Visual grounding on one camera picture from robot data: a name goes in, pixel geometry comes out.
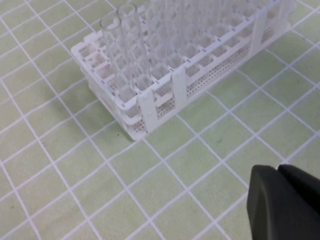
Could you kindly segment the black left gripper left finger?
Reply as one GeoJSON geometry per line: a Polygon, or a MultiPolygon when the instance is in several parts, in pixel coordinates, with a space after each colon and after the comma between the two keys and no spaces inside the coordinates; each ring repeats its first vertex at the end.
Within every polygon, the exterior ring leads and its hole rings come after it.
{"type": "Polygon", "coordinates": [[[253,240],[274,240],[273,220],[285,178],[268,165],[251,169],[246,209],[253,240]]]}

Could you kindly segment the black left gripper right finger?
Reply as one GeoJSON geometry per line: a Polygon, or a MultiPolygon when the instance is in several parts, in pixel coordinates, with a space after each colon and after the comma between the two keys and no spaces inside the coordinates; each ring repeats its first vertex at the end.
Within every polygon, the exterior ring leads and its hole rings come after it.
{"type": "Polygon", "coordinates": [[[294,240],[318,240],[320,238],[320,180],[308,172],[290,164],[282,164],[278,171],[293,189],[294,198],[289,201],[289,236],[294,240]]]}

